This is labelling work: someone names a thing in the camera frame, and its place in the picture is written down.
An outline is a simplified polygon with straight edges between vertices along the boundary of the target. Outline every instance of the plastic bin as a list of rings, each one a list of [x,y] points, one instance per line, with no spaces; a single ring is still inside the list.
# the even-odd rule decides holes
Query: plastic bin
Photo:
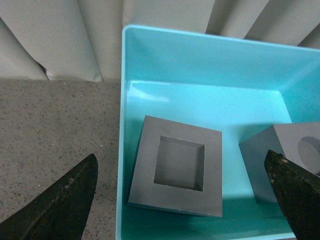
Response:
[[[256,202],[239,143],[320,121],[320,51],[137,25],[122,41],[116,238],[294,237],[277,203]],[[127,206],[145,115],[223,132],[223,217]]]

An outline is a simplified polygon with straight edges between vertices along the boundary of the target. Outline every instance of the granite floor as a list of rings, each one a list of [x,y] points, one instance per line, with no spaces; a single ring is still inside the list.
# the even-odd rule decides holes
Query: granite floor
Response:
[[[115,238],[120,84],[0,80],[0,222],[94,153],[82,239]]]

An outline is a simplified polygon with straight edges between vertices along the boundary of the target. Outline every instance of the curtain fold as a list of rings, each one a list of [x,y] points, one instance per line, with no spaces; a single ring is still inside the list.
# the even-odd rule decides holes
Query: curtain fold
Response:
[[[269,0],[238,1],[230,12],[220,34],[243,39],[268,2]]]
[[[319,23],[319,0],[270,0],[246,38],[297,46]]]
[[[124,0],[122,24],[205,33],[215,0]]]
[[[0,79],[48,80],[0,18]]]
[[[123,1],[77,2],[103,80],[114,82],[120,79]]]
[[[50,80],[102,80],[76,0],[0,0],[0,16]]]
[[[320,23],[300,42],[299,46],[320,49]]]

